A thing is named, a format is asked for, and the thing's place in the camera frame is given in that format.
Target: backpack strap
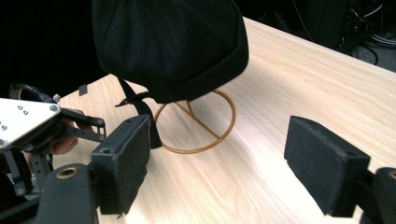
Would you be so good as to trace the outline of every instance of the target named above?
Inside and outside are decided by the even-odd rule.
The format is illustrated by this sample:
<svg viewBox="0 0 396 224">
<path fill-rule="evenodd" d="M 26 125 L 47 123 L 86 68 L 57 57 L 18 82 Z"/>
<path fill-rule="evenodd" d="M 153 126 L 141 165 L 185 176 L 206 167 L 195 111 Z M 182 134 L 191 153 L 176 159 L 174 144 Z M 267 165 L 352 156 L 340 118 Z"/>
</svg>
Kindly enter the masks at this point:
<svg viewBox="0 0 396 224">
<path fill-rule="evenodd" d="M 122 86 L 122 90 L 124 91 L 126 98 L 123 99 L 118 105 L 116 105 L 116 107 L 123 105 L 134 105 L 139 115 L 149 115 L 151 119 L 151 123 L 149 125 L 150 147 L 151 149 L 161 147 L 163 143 L 161 142 L 160 135 L 158 134 L 157 125 L 155 124 L 151 109 L 143 101 L 143 99 L 149 97 L 149 92 L 145 91 L 136 94 L 132 87 L 124 79 L 118 77 L 118 80 Z"/>
</svg>

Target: black backpack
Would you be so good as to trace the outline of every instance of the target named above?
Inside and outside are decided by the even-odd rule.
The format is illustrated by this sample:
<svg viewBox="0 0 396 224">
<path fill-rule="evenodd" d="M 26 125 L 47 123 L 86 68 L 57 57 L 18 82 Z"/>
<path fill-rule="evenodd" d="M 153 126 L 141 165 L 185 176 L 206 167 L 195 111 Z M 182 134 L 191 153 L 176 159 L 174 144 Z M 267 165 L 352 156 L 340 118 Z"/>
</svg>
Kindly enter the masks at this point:
<svg viewBox="0 0 396 224">
<path fill-rule="evenodd" d="M 233 0 L 93 0 L 92 25 L 99 64 L 125 91 L 119 105 L 133 104 L 139 114 L 152 116 L 146 97 L 192 101 L 248 64 L 246 28 Z M 124 80 L 148 91 L 135 94 Z"/>
</svg>

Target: round wire stand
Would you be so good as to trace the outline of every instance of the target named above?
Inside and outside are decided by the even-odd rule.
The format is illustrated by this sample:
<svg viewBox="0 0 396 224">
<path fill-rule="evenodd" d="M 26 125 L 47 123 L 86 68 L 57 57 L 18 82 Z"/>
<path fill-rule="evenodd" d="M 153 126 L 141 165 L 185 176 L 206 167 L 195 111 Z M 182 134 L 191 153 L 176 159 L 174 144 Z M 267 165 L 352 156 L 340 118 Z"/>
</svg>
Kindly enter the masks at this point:
<svg viewBox="0 0 396 224">
<path fill-rule="evenodd" d="M 202 151 L 206 151 L 214 146 L 216 146 L 217 144 L 219 144 L 220 142 L 222 142 L 227 136 L 228 134 L 231 132 L 231 130 L 233 129 L 233 125 L 235 124 L 235 117 L 236 117 L 236 110 L 235 110 L 235 105 L 233 104 L 233 100 L 224 92 L 219 91 L 219 90 L 214 90 L 214 93 L 216 93 L 217 95 L 221 96 L 222 98 L 224 98 L 227 103 L 230 105 L 230 108 L 232 110 L 232 118 L 231 118 L 231 122 L 230 125 L 228 126 L 227 130 L 224 132 L 223 135 L 218 136 L 217 134 L 215 134 L 212 130 L 210 130 L 203 122 L 201 122 L 198 118 L 195 117 L 192 108 L 191 108 L 191 104 L 190 102 L 187 102 L 187 106 L 188 106 L 188 110 L 182 106 L 181 104 L 179 104 L 178 102 L 175 102 L 175 104 L 180 107 L 180 109 L 182 109 L 185 113 L 187 113 L 194 121 L 196 121 L 199 125 L 201 125 L 207 132 L 209 132 L 210 134 L 212 134 L 216 140 L 212 143 L 210 143 L 207 146 L 204 147 L 199 147 L 196 149 L 189 149 L 189 150 L 183 150 L 183 149 L 177 149 L 177 148 L 173 148 L 173 147 L 169 147 L 168 145 L 166 145 L 164 142 L 163 143 L 163 148 L 165 148 L 166 150 L 169 150 L 171 152 L 175 152 L 178 154 L 193 154 L 193 153 L 198 153 L 198 152 L 202 152 Z M 157 122 L 158 117 L 160 116 L 161 112 L 163 111 L 163 109 L 166 107 L 166 105 L 162 105 L 157 113 L 154 116 L 154 120 L 155 122 Z"/>
</svg>

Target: screw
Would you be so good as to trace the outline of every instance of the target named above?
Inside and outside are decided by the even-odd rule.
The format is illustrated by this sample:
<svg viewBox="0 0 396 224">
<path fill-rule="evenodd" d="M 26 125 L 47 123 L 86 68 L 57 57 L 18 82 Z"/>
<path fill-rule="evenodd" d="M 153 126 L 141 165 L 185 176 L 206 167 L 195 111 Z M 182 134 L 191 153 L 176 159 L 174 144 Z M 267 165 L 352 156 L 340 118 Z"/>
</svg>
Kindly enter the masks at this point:
<svg viewBox="0 0 396 224">
<path fill-rule="evenodd" d="M 50 110 L 50 111 L 57 111 L 57 110 L 58 110 L 58 106 L 56 106 L 56 105 L 51 105 L 51 106 L 49 107 L 49 110 Z"/>
<path fill-rule="evenodd" d="M 23 193 L 24 193 L 24 190 L 23 190 L 23 189 L 18 189 L 18 194 L 19 194 L 19 195 L 23 195 Z"/>
<path fill-rule="evenodd" d="M 58 103 L 58 102 L 61 101 L 61 96 L 58 95 L 58 94 L 55 94 L 52 98 L 53 98 L 53 100 L 54 100 L 56 103 Z"/>
<path fill-rule="evenodd" d="M 102 153 L 110 153 L 110 149 L 108 149 L 108 148 L 103 148 L 103 149 L 101 149 L 100 150 L 100 152 L 102 152 Z"/>
</svg>

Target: cable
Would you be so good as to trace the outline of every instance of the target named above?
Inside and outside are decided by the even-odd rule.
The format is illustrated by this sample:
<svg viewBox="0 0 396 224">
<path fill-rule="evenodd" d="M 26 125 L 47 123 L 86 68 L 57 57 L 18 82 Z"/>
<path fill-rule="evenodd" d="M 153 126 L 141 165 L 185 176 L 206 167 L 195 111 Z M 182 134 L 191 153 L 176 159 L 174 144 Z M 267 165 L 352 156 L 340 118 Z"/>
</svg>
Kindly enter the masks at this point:
<svg viewBox="0 0 396 224">
<path fill-rule="evenodd" d="M 363 17 L 366 18 L 366 17 L 369 17 L 369 16 L 375 14 L 379 9 L 381 9 L 382 6 L 384 6 L 383 3 L 381 3 L 381 5 L 380 5 L 376 10 L 374 10 L 374 11 L 372 11 L 372 12 L 370 12 L 370 13 L 364 15 Z"/>
<path fill-rule="evenodd" d="M 359 53 L 358 50 L 355 48 L 355 53 L 356 53 L 356 58 L 359 59 Z"/>
<path fill-rule="evenodd" d="M 381 43 L 381 42 L 378 42 L 378 41 L 376 41 L 376 40 L 374 40 L 374 39 L 367 39 L 366 41 L 365 41 L 366 43 L 366 46 L 368 46 L 368 47 L 370 47 L 370 48 L 372 48 L 372 49 L 393 49 L 393 50 L 396 50 L 396 45 L 389 45 L 389 44 L 384 44 L 384 43 Z"/>
<path fill-rule="evenodd" d="M 396 43 L 392 43 L 392 42 L 388 42 L 388 41 L 385 41 L 385 40 L 376 38 L 374 35 L 372 35 L 371 38 L 372 38 L 373 40 L 379 42 L 379 43 L 382 43 L 382 44 L 396 46 Z"/>
<path fill-rule="evenodd" d="M 395 40 L 386 39 L 386 38 L 383 38 L 383 37 L 381 37 L 381 36 L 379 36 L 379 35 L 373 35 L 373 36 L 376 37 L 376 38 L 378 38 L 378 39 L 380 39 L 380 40 L 382 40 L 382 41 L 396 44 L 396 41 L 395 41 Z"/>
<path fill-rule="evenodd" d="M 378 55 L 375 53 L 375 51 L 373 51 L 372 49 L 370 49 L 366 45 L 361 45 L 361 46 L 364 47 L 365 49 L 367 49 L 368 51 L 370 51 L 374 55 L 374 57 L 375 57 L 374 65 L 377 65 L 379 60 L 378 60 Z"/>
<path fill-rule="evenodd" d="M 350 9 L 350 11 L 353 12 L 353 14 L 355 14 L 355 16 L 356 16 L 360 21 L 366 21 L 366 20 L 362 19 L 362 18 L 359 16 L 359 14 L 358 14 L 355 10 Z"/>
<path fill-rule="evenodd" d="M 304 24 L 303 18 L 302 18 L 302 17 L 301 17 L 301 15 L 300 15 L 300 11 L 298 10 L 296 3 L 294 2 L 294 0 L 291 0 L 291 1 L 293 2 L 293 4 L 294 4 L 294 7 L 296 8 L 296 11 L 297 11 L 298 17 L 300 18 L 301 24 L 303 25 L 303 27 L 304 27 L 304 29 L 305 29 L 306 33 L 308 34 L 308 36 L 309 36 L 309 38 L 311 39 L 311 41 L 312 41 L 312 42 L 315 42 L 315 41 L 314 41 L 314 39 L 312 38 L 312 36 L 309 34 L 308 30 L 307 30 L 307 29 L 306 29 L 306 27 L 305 27 L 305 24 Z"/>
<path fill-rule="evenodd" d="M 21 92 L 28 91 L 31 93 L 35 98 L 39 99 L 41 102 L 44 103 L 56 103 L 52 98 L 50 98 L 46 93 L 35 86 L 31 86 L 26 83 L 21 82 L 13 82 L 9 88 L 9 98 L 20 100 L 21 99 Z"/>
</svg>

